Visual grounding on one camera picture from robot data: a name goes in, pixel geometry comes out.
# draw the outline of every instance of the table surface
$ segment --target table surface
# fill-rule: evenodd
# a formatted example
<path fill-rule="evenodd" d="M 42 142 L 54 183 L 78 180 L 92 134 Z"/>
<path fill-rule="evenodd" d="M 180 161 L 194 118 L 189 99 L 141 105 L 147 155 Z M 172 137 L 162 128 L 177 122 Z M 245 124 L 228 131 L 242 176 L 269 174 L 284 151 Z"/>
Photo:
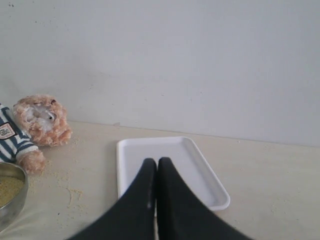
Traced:
<path fill-rule="evenodd" d="M 217 212 L 256 240 L 320 239 L 320 147 L 71 122 L 68 145 L 43 148 L 45 172 L 29 179 L 25 207 L 2 240 L 63 240 L 117 201 L 116 145 L 128 138 L 195 141 L 231 197 Z"/>

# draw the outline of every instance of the striped shirt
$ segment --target striped shirt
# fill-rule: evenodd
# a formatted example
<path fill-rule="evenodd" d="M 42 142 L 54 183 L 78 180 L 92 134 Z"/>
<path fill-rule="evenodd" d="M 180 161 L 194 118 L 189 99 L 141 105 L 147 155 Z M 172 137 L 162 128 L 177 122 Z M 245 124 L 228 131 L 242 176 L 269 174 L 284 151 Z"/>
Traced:
<path fill-rule="evenodd" d="M 15 163 L 19 156 L 37 149 L 13 121 L 11 110 L 0 103 L 0 162 Z"/>

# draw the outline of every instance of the white tray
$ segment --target white tray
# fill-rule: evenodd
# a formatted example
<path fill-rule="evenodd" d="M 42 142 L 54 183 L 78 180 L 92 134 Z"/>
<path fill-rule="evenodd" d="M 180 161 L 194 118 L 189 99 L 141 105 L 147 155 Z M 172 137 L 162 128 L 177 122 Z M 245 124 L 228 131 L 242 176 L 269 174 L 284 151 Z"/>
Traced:
<path fill-rule="evenodd" d="M 117 144 L 117 183 L 120 198 L 136 177 L 144 159 L 171 158 L 193 193 L 211 210 L 226 209 L 230 196 L 195 142 L 187 137 L 132 138 Z"/>

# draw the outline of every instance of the metal bowl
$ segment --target metal bowl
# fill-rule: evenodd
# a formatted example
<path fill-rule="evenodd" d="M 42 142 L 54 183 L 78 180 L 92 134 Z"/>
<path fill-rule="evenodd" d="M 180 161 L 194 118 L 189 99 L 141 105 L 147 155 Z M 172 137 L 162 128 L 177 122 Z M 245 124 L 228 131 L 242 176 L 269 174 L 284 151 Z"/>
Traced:
<path fill-rule="evenodd" d="M 23 187 L 20 192 L 6 205 L 0 207 L 0 232 L 8 227 L 19 215 L 25 206 L 28 192 L 28 176 L 26 172 L 18 165 L 0 162 L 0 176 L 13 177 L 23 181 Z"/>

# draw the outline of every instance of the wall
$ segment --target wall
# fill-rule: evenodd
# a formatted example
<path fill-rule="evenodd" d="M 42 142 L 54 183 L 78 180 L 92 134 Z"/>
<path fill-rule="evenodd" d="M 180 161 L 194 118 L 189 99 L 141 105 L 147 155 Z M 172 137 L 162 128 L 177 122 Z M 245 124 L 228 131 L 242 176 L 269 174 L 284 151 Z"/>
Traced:
<path fill-rule="evenodd" d="M 318 0 L 0 3 L 0 100 L 69 119 L 320 146 Z"/>

